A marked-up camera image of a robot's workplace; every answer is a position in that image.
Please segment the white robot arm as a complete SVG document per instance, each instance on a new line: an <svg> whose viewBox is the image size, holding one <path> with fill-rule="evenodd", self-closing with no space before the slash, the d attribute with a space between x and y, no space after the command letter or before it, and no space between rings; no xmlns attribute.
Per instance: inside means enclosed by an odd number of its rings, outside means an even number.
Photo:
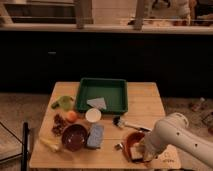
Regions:
<svg viewBox="0 0 213 171"><path fill-rule="evenodd" d="M162 154L169 145L173 145L213 168L213 143L192 134L188 126L188 119L181 113L161 118L153 129L127 124L135 131L122 142L124 155L132 160L133 148L141 154L139 161L149 162Z"/></svg>

